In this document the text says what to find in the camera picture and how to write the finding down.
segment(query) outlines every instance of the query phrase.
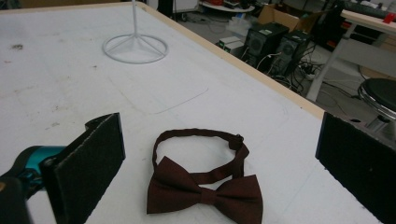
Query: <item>white table surface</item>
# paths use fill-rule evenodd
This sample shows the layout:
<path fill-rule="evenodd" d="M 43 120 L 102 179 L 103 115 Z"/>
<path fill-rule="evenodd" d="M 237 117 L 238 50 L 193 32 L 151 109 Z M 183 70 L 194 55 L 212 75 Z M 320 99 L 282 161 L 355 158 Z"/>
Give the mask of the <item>white table surface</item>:
<path fill-rule="evenodd" d="M 126 160 L 87 223 L 232 223 L 200 204 L 146 215 L 155 139 L 184 128 L 245 137 L 246 175 L 259 179 L 263 223 L 377 223 L 315 158 L 322 110 L 139 6 L 140 33 L 170 48 L 156 63 L 119 63 L 101 50 L 106 39 L 132 32 L 130 4 L 0 13 L 0 173 L 25 148 L 68 145 L 85 122 L 120 112 Z M 159 153 L 190 172 L 233 157 L 221 140 L 199 137 L 167 140 Z M 35 223 L 54 223 L 45 191 L 28 205 Z"/>

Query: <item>cardboard box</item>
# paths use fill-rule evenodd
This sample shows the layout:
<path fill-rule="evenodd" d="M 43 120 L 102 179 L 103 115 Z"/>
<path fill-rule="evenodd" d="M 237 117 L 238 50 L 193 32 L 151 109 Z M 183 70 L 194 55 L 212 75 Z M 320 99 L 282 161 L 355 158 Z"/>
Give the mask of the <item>cardboard box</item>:
<path fill-rule="evenodd" d="M 285 4 L 266 5 L 258 18 L 258 23 L 265 24 L 272 21 L 289 27 L 290 32 L 301 30 L 310 33 L 317 19 L 326 11 L 308 12 L 297 8 L 289 7 Z"/>
<path fill-rule="evenodd" d="M 31 7 L 65 7 L 75 5 L 116 3 L 120 0 L 20 0 L 21 8 Z"/>

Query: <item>electronic device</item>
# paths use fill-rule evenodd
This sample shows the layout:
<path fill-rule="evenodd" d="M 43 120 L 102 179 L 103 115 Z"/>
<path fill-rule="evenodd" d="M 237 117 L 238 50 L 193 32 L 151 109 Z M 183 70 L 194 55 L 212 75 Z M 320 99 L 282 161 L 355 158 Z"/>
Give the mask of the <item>electronic device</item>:
<path fill-rule="evenodd" d="M 265 72 L 272 60 L 271 57 L 266 56 L 276 53 L 276 48 L 282 36 L 288 31 L 287 26 L 277 22 L 253 26 L 247 32 L 245 41 L 246 58 L 242 58 L 242 60 Z"/>
<path fill-rule="evenodd" d="M 311 35 L 299 30 L 285 34 L 276 49 L 280 55 L 273 59 L 269 75 L 287 77 L 292 73 L 303 58 L 311 39 Z"/>
<path fill-rule="evenodd" d="M 92 119 L 67 147 L 28 147 L 0 176 L 0 223 L 29 224 L 26 200 L 41 189 L 57 223 L 84 223 L 116 175 L 125 151 L 120 114 Z"/>
<path fill-rule="evenodd" d="M 233 42 L 235 42 L 235 41 L 240 41 L 240 40 L 241 40 L 241 39 L 239 39 L 239 38 L 236 37 L 236 36 L 224 37 L 224 38 L 222 38 L 222 39 L 219 40 L 218 45 L 219 45 L 219 47 L 220 47 L 221 49 L 224 49 L 224 46 L 225 46 L 225 45 L 231 44 L 231 43 L 233 43 Z"/>
<path fill-rule="evenodd" d="M 396 143 L 325 112 L 316 158 L 383 223 L 396 223 Z"/>
<path fill-rule="evenodd" d="M 361 5 L 358 3 L 352 3 L 352 2 L 344 2 L 344 9 L 356 13 L 360 13 L 366 16 L 371 16 L 379 19 L 385 19 L 385 17 L 389 14 L 387 11 L 383 11 L 379 8 L 373 8 L 365 5 Z"/>
<path fill-rule="evenodd" d="M 244 43 L 241 41 L 235 41 L 224 46 L 226 52 L 231 53 L 233 56 L 239 58 L 242 54 Z"/>

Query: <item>bow tie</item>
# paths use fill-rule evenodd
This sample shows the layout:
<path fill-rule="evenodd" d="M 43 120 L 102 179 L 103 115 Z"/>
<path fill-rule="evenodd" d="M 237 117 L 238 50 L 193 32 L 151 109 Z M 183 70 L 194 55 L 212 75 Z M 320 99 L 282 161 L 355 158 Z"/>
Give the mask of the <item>bow tie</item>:
<path fill-rule="evenodd" d="M 188 173 L 183 167 L 164 157 L 157 165 L 159 143 L 173 136 L 218 136 L 229 141 L 235 158 L 208 173 Z M 262 223 L 262 194 L 255 175 L 243 176 L 243 161 L 248 149 L 239 135 L 210 130 L 173 130 L 160 135 L 154 147 L 154 174 L 148 186 L 147 213 L 166 213 L 182 210 L 197 203 L 214 205 L 236 223 Z M 212 184 L 233 175 L 216 190 L 199 185 Z"/>

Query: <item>white floor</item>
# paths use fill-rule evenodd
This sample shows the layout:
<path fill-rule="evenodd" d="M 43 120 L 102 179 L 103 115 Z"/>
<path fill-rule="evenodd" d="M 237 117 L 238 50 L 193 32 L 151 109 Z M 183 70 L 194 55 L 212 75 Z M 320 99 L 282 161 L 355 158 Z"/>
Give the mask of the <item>white floor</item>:
<path fill-rule="evenodd" d="M 214 44 L 219 39 L 232 35 L 244 40 L 244 36 L 230 31 L 228 26 L 230 25 L 229 19 L 232 16 L 234 16 L 233 13 L 221 13 L 216 10 L 207 10 L 203 13 L 188 12 L 188 20 L 178 22 Z M 316 46 L 315 51 L 310 55 L 310 59 L 313 63 L 326 63 L 330 54 L 330 51 L 321 46 Z M 371 107 L 356 97 L 359 85 L 367 78 L 363 77 L 359 70 L 356 64 L 336 60 L 326 75 L 324 80 L 326 84 L 321 86 L 318 99 L 314 104 L 336 116 L 360 121 L 359 125 L 363 128 L 364 124 L 375 119 L 377 114 Z M 309 85 L 309 80 L 303 82 L 302 96 L 306 94 Z M 394 129 L 394 125 L 389 125 L 379 135 L 390 138 L 394 136 Z"/>

